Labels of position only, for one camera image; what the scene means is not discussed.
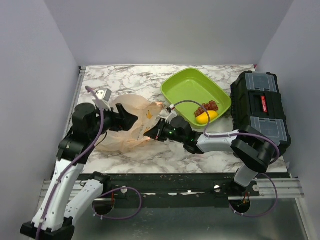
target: lemon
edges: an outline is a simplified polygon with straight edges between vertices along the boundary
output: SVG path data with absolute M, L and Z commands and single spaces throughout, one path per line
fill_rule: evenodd
M 208 110 L 209 116 L 210 116 L 210 121 L 212 119 L 215 119 L 218 117 L 218 113 L 216 111 Z M 198 124 L 207 124 L 208 123 L 208 115 L 206 112 L 202 113 L 201 115 L 197 116 L 195 118 L 196 122 Z

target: marble table top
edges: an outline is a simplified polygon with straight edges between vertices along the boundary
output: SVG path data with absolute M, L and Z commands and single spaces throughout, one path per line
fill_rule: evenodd
M 92 96 L 85 90 L 106 87 L 112 90 L 111 100 L 123 94 L 137 94 L 150 102 L 170 104 L 161 93 L 161 84 L 185 68 L 196 68 L 215 81 L 230 94 L 230 84 L 243 71 L 254 71 L 253 65 L 104 65 L 89 66 L 81 87 L 78 103 L 92 103 Z M 232 117 L 226 112 L 213 122 L 209 133 L 223 133 L 233 130 Z M 209 152 L 193 155 L 176 142 L 150 140 L 142 147 L 127 153 L 100 152 L 94 150 L 84 167 L 83 173 L 94 171 L 113 174 L 170 174 L 170 173 L 235 173 L 242 166 L 240 159 L 229 152 Z M 268 172 L 287 172 L 283 158 L 271 165 Z

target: red logo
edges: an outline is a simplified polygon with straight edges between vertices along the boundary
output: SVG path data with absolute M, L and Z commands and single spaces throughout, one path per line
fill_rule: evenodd
M 267 109 L 267 102 L 266 102 L 266 97 L 265 96 L 261 96 L 261 102 L 262 102 L 263 112 L 267 113 L 268 109 Z

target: plastic bag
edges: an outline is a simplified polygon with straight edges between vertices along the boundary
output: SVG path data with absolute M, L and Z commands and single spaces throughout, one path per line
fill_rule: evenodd
M 126 153 L 131 149 L 149 141 L 144 133 L 152 129 L 157 123 L 157 117 L 163 109 L 162 102 L 149 102 L 143 96 L 125 94 L 118 96 L 111 104 L 116 110 L 116 104 L 122 104 L 124 109 L 138 120 L 129 131 L 108 131 L 105 140 L 96 149 L 101 152 L 120 151 Z

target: grapes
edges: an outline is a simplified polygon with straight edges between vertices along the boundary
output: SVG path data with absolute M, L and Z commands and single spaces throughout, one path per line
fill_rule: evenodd
M 209 103 L 202 103 L 202 106 L 206 110 L 211 110 L 211 111 L 218 111 L 219 107 L 217 103 L 213 100 L 211 100 Z M 194 112 L 195 117 L 198 117 L 199 115 L 203 114 L 205 111 L 203 110 L 202 107 L 198 107 L 198 109 Z

